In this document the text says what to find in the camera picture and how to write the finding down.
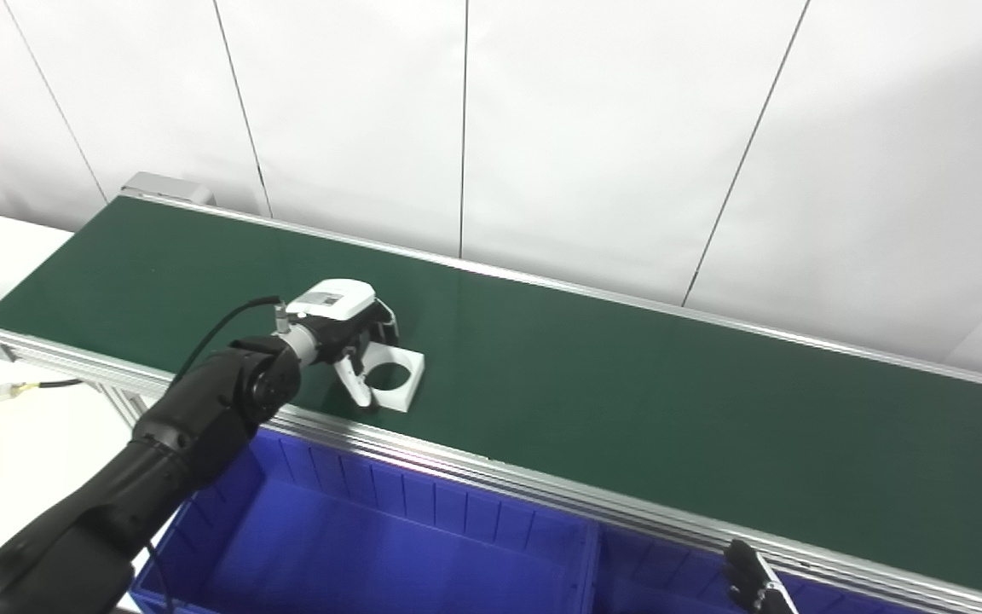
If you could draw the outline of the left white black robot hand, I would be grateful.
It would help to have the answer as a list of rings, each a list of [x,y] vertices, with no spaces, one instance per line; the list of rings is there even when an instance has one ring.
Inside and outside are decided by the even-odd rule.
[[[284,304],[276,316],[275,334],[293,349],[301,365],[332,366],[359,408],[375,404],[363,365],[367,346],[399,345],[394,311],[373,287],[338,277],[316,283]]]

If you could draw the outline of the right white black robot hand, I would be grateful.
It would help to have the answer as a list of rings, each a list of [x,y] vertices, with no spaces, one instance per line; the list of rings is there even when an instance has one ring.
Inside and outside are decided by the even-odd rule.
[[[734,539],[722,552],[722,575],[729,583],[728,595],[745,613],[799,613],[771,565],[757,549]]]

